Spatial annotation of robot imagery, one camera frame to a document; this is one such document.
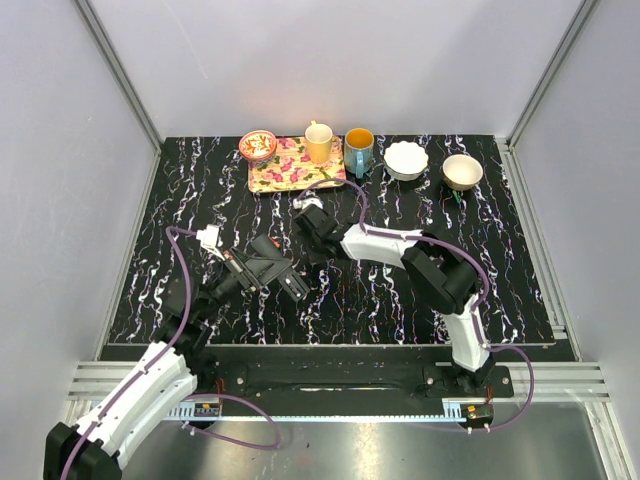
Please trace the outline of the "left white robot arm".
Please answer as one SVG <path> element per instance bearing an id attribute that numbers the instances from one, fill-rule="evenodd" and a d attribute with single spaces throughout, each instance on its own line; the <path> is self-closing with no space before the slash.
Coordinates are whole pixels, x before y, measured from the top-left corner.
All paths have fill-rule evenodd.
<path id="1" fill-rule="evenodd" d="M 213 226 L 195 237 L 222 262 L 221 279 L 212 287 L 201 286 L 187 269 L 182 271 L 164 301 L 168 317 L 142 358 L 91 411 L 73 425 L 56 424 L 48 433 L 44 478 L 119 479 L 138 446 L 180 402 L 194 394 L 224 398 L 216 359 L 205 351 L 211 334 L 201 320 L 205 310 L 272 281 L 296 300 L 306 295 L 291 260 L 268 235 L 256 237 L 249 253 L 220 251 Z"/>

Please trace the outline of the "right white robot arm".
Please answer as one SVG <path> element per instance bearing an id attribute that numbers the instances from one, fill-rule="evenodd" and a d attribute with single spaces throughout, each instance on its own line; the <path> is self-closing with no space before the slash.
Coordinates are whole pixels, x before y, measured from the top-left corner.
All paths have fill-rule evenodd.
<path id="1" fill-rule="evenodd" d="M 320 201 L 296 200 L 294 222 L 311 251 L 331 258 L 370 261 L 404 270 L 416 295 L 442 315 L 458 366 L 456 387 L 468 396 L 486 389 L 491 375 L 486 337 L 472 318 L 480 274 L 464 250 L 421 230 L 394 230 L 366 223 L 339 224 Z"/>

